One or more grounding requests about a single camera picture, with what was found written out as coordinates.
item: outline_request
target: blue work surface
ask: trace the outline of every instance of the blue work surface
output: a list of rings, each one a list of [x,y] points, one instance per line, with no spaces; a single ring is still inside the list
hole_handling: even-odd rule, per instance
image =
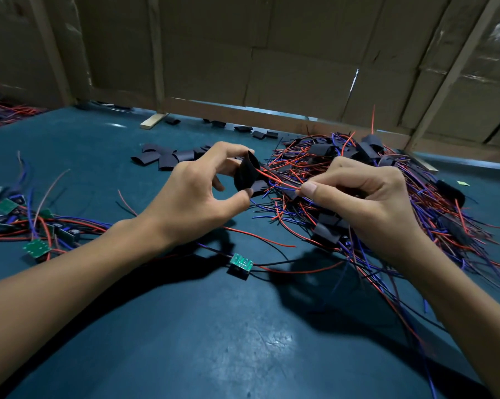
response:
[[[14,183],[21,151],[39,201],[63,170],[71,171],[49,198],[54,213],[113,223],[129,218],[117,189],[140,211],[169,173],[135,165],[141,144],[191,149],[219,140],[245,144],[263,160],[277,140],[214,129],[181,118],[139,128],[146,114],[66,108],[0,128],[0,185]],[[500,171],[433,162],[441,179],[459,187],[469,212],[500,226]],[[233,181],[217,197],[235,192]],[[267,219],[240,214],[232,227],[297,248],[270,246],[244,234],[215,231],[203,242],[255,263],[305,258],[283,269],[310,270],[336,261]],[[500,230],[495,231],[500,242]],[[23,243],[0,242],[0,279],[33,265]],[[500,262],[500,246],[488,247]],[[146,265],[100,296],[0,388],[8,398],[430,398],[425,362],[386,302],[347,268],[313,275],[256,273],[243,281],[226,260],[196,250],[184,259]],[[500,290],[481,286],[500,302]],[[423,313],[407,282],[401,299]],[[426,316],[435,321],[432,312]],[[447,334],[416,321],[426,340],[427,366],[438,397],[487,397]]]

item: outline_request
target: forearm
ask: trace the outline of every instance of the forearm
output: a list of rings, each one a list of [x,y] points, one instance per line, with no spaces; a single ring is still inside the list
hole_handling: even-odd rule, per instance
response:
[[[500,397],[500,304],[427,238],[402,272],[431,304],[476,372]]]
[[[0,281],[0,383],[106,288],[157,254],[134,221]]]

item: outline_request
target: fingernail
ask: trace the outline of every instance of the fingernail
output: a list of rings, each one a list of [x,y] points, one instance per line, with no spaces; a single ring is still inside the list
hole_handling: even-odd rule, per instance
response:
[[[316,183],[314,182],[305,182],[301,185],[300,191],[305,194],[307,197],[313,197],[313,193],[316,190]]]

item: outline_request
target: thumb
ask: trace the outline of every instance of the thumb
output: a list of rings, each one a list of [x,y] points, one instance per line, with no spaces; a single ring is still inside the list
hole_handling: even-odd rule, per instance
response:
[[[229,199],[219,201],[220,212],[226,220],[235,217],[250,207],[250,197],[253,191],[251,189],[241,190],[231,196]]]
[[[305,182],[301,185],[300,192],[317,205],[334,211],[347,221],[359,212],[363,203],[362,199],[347,195],[334,186],[317,182]]]

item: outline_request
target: hand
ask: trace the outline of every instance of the hand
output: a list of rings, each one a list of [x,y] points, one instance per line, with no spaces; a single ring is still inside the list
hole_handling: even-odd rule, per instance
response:
[[[360,189],[360,199],[343,188]],[[371,167],[336,157],[326,173],[303,184],[300,193],[348,221],[360,239],[383,259],[408,259],[419,241],[428,240],[416,221],[405,178],[398,168]]]
[[[217,174],[233,176],[240,161],[253,150],[217,142],[196,161],[180,162],[160,193],[137,217],[159,236],[159,249],[193,241],[220,227],[250,206],[252,190],[242,190],[226,200],[213,197],[212,187],[223,191]]]

